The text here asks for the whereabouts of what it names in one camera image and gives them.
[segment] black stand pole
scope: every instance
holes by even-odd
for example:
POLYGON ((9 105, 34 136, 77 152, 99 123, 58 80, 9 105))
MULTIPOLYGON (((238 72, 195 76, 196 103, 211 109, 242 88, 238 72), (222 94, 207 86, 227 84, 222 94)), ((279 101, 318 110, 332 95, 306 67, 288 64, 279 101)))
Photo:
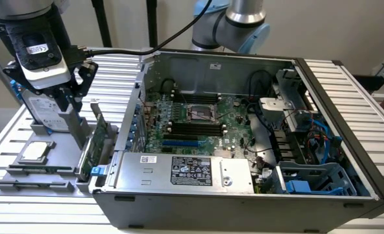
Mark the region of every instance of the black stand pole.
POLYGON ((158 0, 146 0, 147 3, 147 23, 149 23, 149 43, 151 47, 158 46, 158 0))
POLYGON ((113 47, 110 29, 109 29, 109 23, 107 23, 107 15, 106 15, 106 9, 105 9, 105 0, 91 0, 91 1, 93 1, 94 9, 95 9, 97 20, 99 22, 103 45, 105 47, 113 47))

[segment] blue pcie slot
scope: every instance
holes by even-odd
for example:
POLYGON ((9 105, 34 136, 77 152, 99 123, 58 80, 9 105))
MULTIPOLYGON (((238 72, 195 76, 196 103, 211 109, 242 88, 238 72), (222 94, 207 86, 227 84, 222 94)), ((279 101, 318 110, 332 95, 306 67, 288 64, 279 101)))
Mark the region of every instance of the blue pcie slot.
POLYGON ((166 145, 166 146, 199 147, 199 141, 165 140, 163 141, 163 145, 166 145))

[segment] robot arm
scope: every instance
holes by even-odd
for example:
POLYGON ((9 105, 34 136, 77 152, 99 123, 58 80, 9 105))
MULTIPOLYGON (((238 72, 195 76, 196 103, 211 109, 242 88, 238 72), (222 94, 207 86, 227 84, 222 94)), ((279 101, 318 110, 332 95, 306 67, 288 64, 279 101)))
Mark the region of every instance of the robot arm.
MULTIPOLYGON (((206 0, 199 0, 195 15, 206 0)), ((192 50, 218 51, 222 47, 242 54, 255 54, 263 45, 271 26, 264 23, 263 0, 215 0, 202 20, 194 26, 192 50)))
POLYGON ((71 44, 54 0, 0 0, 0 38, 15 57, 5 73, 33 93, 54 98, 63 112, 70 105, 79 112, 98 64, 86 63, 85 48, 71 44))

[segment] cpu socket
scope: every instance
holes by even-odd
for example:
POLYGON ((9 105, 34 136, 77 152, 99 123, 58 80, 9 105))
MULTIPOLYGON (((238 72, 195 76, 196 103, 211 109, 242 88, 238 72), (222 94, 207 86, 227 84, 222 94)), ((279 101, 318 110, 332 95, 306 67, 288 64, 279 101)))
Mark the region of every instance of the cpu socket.
POLYGON ((188 120, 216 122, 214 105, 188 105, 188 120))

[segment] motherboard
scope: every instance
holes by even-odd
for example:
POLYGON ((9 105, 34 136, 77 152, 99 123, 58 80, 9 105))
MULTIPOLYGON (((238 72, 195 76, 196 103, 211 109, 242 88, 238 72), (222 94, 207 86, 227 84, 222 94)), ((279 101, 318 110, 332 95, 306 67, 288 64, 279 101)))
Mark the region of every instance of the motherboard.
POLYGON ((150 93, 147 153, 250 158, 247 104, 240 96, 150 93))

